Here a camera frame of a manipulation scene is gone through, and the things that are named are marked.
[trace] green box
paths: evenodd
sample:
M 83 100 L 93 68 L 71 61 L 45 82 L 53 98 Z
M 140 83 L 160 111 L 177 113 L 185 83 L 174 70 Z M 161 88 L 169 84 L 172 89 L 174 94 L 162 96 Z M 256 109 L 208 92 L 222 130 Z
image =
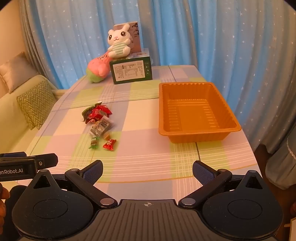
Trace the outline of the green box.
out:
M 124 58 L 111 61 L 110 68 L 115 85 L 152 79 L 151 60 L 147 48 L 142 52 L 131 53 Z

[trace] orange tray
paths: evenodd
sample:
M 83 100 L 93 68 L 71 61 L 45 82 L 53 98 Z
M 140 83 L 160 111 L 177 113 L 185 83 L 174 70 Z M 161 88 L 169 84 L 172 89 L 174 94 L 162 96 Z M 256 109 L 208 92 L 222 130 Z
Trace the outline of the orange tray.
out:
M 223 140 L 241 129 L 213 83 L 159 84 L 158 130 L 172 143 Z

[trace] star-patterned curtain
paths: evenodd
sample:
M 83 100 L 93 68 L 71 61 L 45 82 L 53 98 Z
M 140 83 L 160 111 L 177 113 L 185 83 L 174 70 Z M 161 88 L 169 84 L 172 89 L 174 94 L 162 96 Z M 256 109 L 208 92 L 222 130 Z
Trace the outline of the star-patterned curtain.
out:
M 276 119 L 295 66 L 296 15 L 284 0 L 23 1 L 38 16 L 31 20 L 40 25 L 32 33 L 38 52 L 48 52 L 47 71 L 63 88 L 107 50 L 114 24 L 137 20 L 154 64 L 197 66 L 223 94 L 253 149 L 276 131 L 273 151 L 286 135 L 288 128 L 274 128 L 281 126 Z M 288 112 L 293 121 L 296 110 Z

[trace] checkered tablecloth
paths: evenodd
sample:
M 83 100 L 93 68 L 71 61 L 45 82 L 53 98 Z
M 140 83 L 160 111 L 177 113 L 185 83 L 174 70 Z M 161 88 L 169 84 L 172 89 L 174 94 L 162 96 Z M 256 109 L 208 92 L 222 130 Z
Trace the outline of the checkered tablecloth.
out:
M 234 174 L 259 171 L 243 131 L 223 141 L 173 144 L 158 133 L 158 85 L 161 82 L 205 81 L 194 66 L 160 66 L 152 69 L 153 80 L 114 85 L 108 77 L 101 83 L 81 78 L 55 104 L 45 124 L 30 144 L 27 155 L 56 153 L 59 163 L 52 173 L 87 166 L 100 159 L 104 172 L 96 187 L 113 198 L 170 199 L 177 201 L 201 184 L 192 175 L 200 159 L 214 169 Z M 103 101 L 113 114 L 113 152 L 89 149 L 91 124 L 81 121 L 82 111 Z

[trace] pink and green plush toy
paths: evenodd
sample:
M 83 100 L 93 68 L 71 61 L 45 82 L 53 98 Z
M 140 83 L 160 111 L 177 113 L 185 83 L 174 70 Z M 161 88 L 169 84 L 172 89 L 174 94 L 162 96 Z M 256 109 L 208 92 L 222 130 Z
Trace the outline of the pink and green plush toy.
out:
M 108 56 L 109 51 L 98 58 L 89 62 L 86 69 L 86 75 L 92 83 L 101 82 L 110 72 L 110 61 L 113 59 Z

